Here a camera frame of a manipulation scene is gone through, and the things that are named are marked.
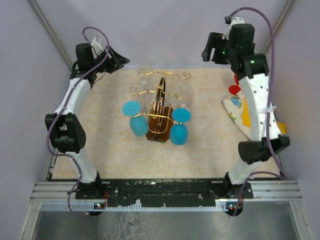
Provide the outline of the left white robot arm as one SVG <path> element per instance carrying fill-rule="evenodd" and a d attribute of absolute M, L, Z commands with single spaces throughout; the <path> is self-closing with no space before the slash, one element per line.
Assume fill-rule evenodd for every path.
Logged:
<path fill-rule="evenodd" d="M 102 48 L 98 43 L 81 43 L 75 47 L 76 61 L 72 65 L 68 90 L 60 106 L 45 116 L 46 144 L 49 152 L 56 149 L 56 157 L 68 157 L 78 171 L 78 183 L 87 185 L 86 192 L 97 199 L 103 195 L 104 186 L 85 149 L 86 132 L 78 114 L 98 73 L 112 74 L 130 60 L 112 47 Z"/>

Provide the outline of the red plastic wine glass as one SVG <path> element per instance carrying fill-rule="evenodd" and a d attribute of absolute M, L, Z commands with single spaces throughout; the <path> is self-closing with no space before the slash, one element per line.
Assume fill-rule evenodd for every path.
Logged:
<path fill-rule="evenodd" d="M 241 91 L 240 85 L 239 85 L 239 80 L 238 80 L 238 76 L 236 74 L 234 74 L 234 85 L 231 85 L 228 88 L 228 91 L 232 94 L 232 95 L 237 95 L 238 92 Z"/>

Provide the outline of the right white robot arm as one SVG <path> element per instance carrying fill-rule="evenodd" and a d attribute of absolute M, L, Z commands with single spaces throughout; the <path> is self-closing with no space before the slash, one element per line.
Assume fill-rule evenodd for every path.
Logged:
<path fill-rule="evenodd" d="M 246 98 L 250 117 L 250 139 L 238 144 L 239 160 L 225 174 L 218 197 L 235 198 L 254 170 L 273 154 L 290 145 L 282 135 L 269 99 L 269 66 L 263 53 L 255 53 L 255 28 L 248 23 L 230 24 L 225 33 L 210 32 L 201 54 L 204 62 L 230 65 Z"/>

